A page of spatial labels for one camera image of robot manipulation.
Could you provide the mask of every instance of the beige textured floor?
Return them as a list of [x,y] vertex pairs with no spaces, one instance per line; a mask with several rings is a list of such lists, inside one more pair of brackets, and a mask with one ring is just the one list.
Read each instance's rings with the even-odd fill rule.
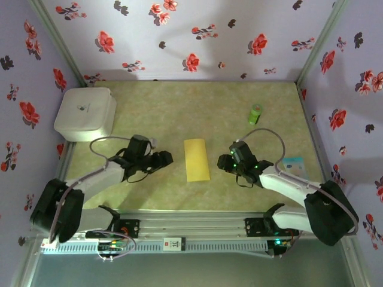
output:
[[[310,180],[321,181],[299,97],[294,83],[209,82],[97,82],[117,100],[113,135],[144,135],[158,140],[157,150],[172,153],[174,163],[137,184],[122,182],[89,200],[85,207],[106,204],[120,210],[252,210],[265,211],[275,203],[297,206],[270,190],[241,188],[235,176],[217,168],[219,155],[252,130],[247,122],[251,105],[260,103],[263,114],[257,127],[267,127],[285,140],[286,157],[303,157]],[[210,181],[186,182],[184,140],[203,138]],[[282,152],[278,139],[257,132],[246,140],[258,160],[276,161]],[[95,145],[107,156],[127,142],[108,140]],[[68,179],[102,165],[88,143],[77,143]]]

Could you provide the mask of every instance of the wall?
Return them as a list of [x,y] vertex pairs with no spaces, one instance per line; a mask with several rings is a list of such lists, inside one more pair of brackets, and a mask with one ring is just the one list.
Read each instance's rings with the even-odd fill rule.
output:
[[350,0],[301,86],[328,175],[359,215],[376,286],[383,282],[382,12],[380,0]]
[[64,92],[78,84],[26,1],[2,1],[2,11],[0,285],[9,286],[32,235],[29,217],[62,150],[54,119]]
[[335,0],[42,0],[87,82],[297,79]]

